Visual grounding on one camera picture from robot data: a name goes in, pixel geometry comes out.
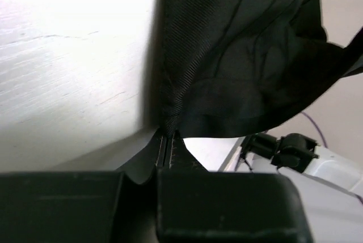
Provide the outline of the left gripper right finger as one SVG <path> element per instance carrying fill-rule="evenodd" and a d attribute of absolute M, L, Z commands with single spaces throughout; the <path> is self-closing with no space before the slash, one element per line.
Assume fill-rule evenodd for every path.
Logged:
<path fill-rule="evenodd" d="M 313 242 L 283 175 L 207 171 L 179 134 L 161 136 L 156 166 L 159 242 Z"/>

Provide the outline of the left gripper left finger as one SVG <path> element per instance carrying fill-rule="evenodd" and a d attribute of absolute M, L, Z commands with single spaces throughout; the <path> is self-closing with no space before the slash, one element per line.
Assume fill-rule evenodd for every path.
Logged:
<path fill-rule="evenodd" d="M 167 139 L 111 171 L 1 174 L 2 242 L 157 242 L 155 168 Z"/>

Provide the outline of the black skirt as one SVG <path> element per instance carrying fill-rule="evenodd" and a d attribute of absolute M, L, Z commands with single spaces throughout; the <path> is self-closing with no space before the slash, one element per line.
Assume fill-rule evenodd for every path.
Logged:
<path fill-rule="evenodd" d="M 150 111 L 166 137 L 274 128 L 362 72 L 362 31 L 328 41 L 320 0 L 161 0 Z"/>

